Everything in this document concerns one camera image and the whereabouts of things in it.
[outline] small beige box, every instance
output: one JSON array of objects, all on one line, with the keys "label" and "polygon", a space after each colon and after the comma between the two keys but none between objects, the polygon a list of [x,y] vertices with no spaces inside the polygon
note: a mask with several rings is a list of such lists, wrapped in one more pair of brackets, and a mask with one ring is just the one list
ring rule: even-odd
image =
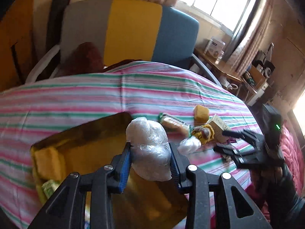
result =
[{"label": "small beige box", "polygon": [[215,132],[214,138],[220,143],[225,143],[229,139],[229,137],[222,135],[222,131],[231,130],[231,128],[218,115],[214,115],[210,118],[207,124],[211,125]]}]

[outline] plastic bag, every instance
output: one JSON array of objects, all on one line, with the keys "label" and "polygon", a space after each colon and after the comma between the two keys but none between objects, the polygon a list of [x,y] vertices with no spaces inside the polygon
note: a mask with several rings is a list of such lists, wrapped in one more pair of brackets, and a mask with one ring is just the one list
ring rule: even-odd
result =
[{"label": "plastic bag", "polygon": [[160,123],[145,117],[136,118],[126,129],[126,139],[132,144],[132,168],[140,177],[149,181],[171,179],[171,151]]},{"label": "plastic bag", "polygon": [[187,155],[195,152],[200,146],[200,140],[195,136],[191,136],[190,138],[182,140],[177,150],[181,155]]}]

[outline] yellow headboard panel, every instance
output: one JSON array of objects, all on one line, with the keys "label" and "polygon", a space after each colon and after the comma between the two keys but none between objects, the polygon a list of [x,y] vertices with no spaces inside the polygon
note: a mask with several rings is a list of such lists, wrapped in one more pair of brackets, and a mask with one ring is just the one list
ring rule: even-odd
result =
[{"label": "yellow headboard panel", "polygon": [[162,6],[140,0],[113,0],[108,17],[104,64],[124,59],[150,61],[162,17]]}]

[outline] striped bedsheet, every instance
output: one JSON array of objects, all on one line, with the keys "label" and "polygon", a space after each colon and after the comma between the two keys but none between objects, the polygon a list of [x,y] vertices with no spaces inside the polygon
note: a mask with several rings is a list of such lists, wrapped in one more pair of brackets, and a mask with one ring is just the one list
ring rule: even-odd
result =
[{"label": "striped bedsheet", "polygon": [[[233,130],[260,132],[240,99],[191,71],[161,63],[137,61],[106,73],[54,78],[1,93],[1,208],[19,228],[27,228],[40,209],[29,152],[35,142],[123,111],[150,120],[166,112],[193,125],[193,109],[198,104],[208,107],[210,116],[219,115]],[[230,172],[247,188],[249,171],[224,162],[213,152],[215,144],[202,146],[189,156],[190,162],[209,173]],[[242,140],[235,146],[249,147]],[[213,213],[212,196],[210,202]]]}]

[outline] screw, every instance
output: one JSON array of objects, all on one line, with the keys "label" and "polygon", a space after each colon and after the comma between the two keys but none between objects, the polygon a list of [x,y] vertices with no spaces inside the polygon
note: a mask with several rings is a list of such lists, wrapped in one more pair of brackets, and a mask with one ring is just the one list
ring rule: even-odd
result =
[{"label": "screw", "polygon": [[188,169],[189,169],[190,171],[196,171],[196,170],[197,170],[197,166],[191,164],[191,165],[188,166]]},{"label": "screw", "polygon": [[104,166],[104,170],[112,170],[112,169],[113,169],[113,166],[110,164]]},{"label": "screw", "polygon": [[72,172],[70,174],[70,176],[72,176],[73,178],[77,178],[78,177],[78,173],[77,172]]},{"label": "screw", "polygon": [[222,177],[228,180],[231,178],[231,174],[228,172],[224,172],[224,173],[222,173]]}]

